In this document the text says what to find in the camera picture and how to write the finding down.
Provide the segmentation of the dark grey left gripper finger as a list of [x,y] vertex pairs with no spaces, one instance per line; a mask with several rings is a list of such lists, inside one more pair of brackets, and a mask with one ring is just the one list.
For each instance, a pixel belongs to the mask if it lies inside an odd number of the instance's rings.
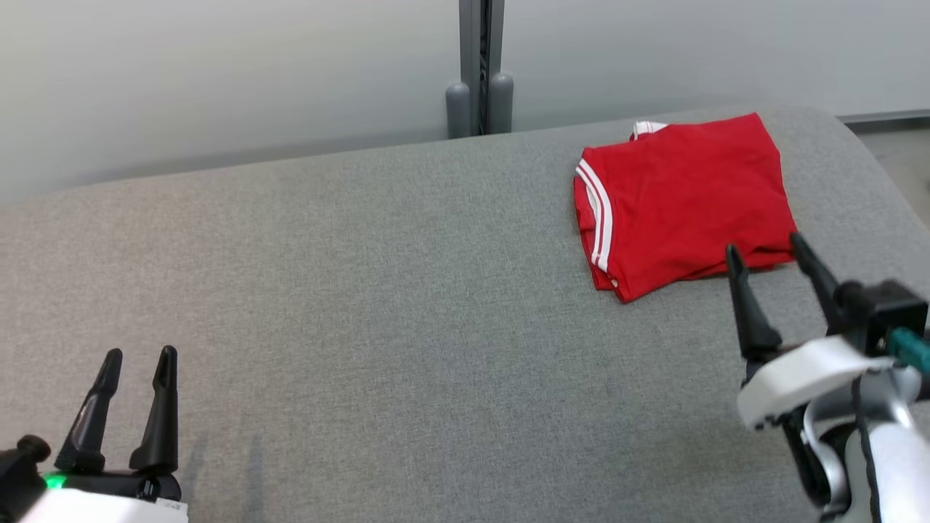
[[131,470],[176,472],[177,437],[177,349],[164,346],[153,376],[153,401],[142,443],[131,453]]
[[102,472],[105,457],[102,441],[110,401],[116,393],[121,374],[123,352],[107,351],[95,381],[74,417],[72,427],[57,454],[55,467],[63,472]]

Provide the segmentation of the red jersey white sleeves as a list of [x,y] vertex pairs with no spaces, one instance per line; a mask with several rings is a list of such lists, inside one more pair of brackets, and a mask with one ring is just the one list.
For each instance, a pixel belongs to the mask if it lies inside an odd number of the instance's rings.
[[588,147],[573,198],[592,284],[622,302],[724,274],[729,245],[753,270],[794,259],[780,150],[757,113]]

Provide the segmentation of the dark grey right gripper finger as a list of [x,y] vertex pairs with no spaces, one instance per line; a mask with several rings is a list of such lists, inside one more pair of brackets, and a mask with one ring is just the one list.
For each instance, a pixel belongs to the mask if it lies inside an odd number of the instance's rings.
[[748,284],[749,274],[737,246],[727,246],[727,277],[741,357],[747,362],[768,362],[777,356],[782,337],[761,310]]
[[839,283],[834,278],[833,272],[820,261],[817,253],[807,244],[800,232],[790,233],[790,244],[793,247],[795,261],[809,279],[816,293],[828,331],[842,331],[846,327],[846,315],[834,300],[834,292],[839,287]]

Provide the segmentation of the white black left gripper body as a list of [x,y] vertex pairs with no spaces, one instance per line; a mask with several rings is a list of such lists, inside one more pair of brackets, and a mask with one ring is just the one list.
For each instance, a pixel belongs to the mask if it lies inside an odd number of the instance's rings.
[[172,474],[43,474],[46,489],[19,523],[188,523]]

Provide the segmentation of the grey partition post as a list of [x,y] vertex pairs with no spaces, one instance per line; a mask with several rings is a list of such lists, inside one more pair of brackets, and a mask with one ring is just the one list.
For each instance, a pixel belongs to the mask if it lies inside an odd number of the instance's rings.
[[514,79],[501,61],[506,0],[456,2],[461,79],[445,93],[448,138],[509,133]]

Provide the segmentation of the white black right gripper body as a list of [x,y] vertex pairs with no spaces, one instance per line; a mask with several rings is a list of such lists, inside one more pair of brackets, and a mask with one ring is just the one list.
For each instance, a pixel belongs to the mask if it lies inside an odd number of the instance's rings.
[[738,414],[744,427],[755,429],[894,361],[860,353],[844,336],[815,338],[755,371],[737,395]]

